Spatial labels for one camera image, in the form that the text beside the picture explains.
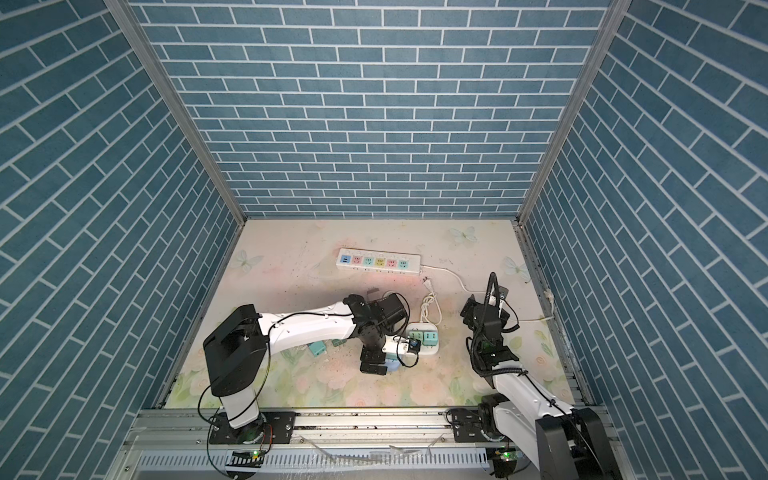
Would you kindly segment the long white power strip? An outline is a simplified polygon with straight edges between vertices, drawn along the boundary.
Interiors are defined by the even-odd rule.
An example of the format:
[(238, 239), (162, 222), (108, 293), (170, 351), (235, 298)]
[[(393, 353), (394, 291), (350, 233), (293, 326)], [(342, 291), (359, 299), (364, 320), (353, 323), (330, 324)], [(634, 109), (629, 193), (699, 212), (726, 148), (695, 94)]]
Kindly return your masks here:
[(422, 263), (421, 256), (415, 254), (341, 248), (336, 266), (347, 270), (418, 275)]

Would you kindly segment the teal USB charger plug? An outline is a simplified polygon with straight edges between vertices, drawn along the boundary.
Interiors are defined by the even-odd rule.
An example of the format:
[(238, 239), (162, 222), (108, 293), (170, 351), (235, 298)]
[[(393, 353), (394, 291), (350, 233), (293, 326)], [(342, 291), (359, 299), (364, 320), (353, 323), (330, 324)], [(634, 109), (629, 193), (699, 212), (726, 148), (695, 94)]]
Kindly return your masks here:
[(423, 344), (427, 347), (437, 347), (439, 344), (439, 336), (437, 331), (425, 331), (423, 333)]
[(327, 351), (326, 344), (323, 341), (315, 341), (307, 345), (308, 350), (314, 357), (324, 354)]

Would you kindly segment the blue square power socket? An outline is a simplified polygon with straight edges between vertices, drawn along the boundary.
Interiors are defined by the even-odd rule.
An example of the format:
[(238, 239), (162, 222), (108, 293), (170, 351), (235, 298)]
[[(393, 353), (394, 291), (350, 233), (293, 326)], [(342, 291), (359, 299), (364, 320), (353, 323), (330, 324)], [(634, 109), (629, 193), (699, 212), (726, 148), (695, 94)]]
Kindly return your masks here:
[(398, 370), (402, 366), (402, 362), (396, 354), (386, 354), (385, 366), (387, 367), (387, 372), (391, 373)]

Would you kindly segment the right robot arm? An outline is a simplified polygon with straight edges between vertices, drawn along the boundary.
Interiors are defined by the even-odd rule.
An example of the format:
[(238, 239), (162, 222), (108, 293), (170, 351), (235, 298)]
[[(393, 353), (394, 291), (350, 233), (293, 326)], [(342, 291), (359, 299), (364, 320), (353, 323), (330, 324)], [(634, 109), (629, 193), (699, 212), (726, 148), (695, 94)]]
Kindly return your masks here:
[(471, 332), (465, 339), (471, 369), (495, 391), (478, 405), (481, 431), (493, 441), (511, 441), (542, 479), (620, 479), (600, 416), (558, 399), (505, 343), (504, 335), (520, 326), (505, 303), (492, 272), (482, 297), (470, 296), (460, 312)]

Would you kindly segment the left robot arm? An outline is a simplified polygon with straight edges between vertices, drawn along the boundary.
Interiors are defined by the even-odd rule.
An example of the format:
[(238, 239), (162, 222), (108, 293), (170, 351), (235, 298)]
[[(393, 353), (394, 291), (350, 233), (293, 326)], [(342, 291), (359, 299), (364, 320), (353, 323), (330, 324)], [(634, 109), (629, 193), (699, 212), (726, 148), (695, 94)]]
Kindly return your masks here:
[(260, 393), (252, 384), (262, 363), (301, 345), (358, 339), (360, 371), (386, 374), (385, 347), (399, 352), (400, 341), (408, 340), (409, 320), (410, 307), (396, 293), (372, 301), (351, 294), (327, 307), (284, 314), (258, 313), (252, 304), (238, 307), (203, 341), (209, 390), (226, 414), (225, 420), (209, 424), (234, 430), (261, 424)]

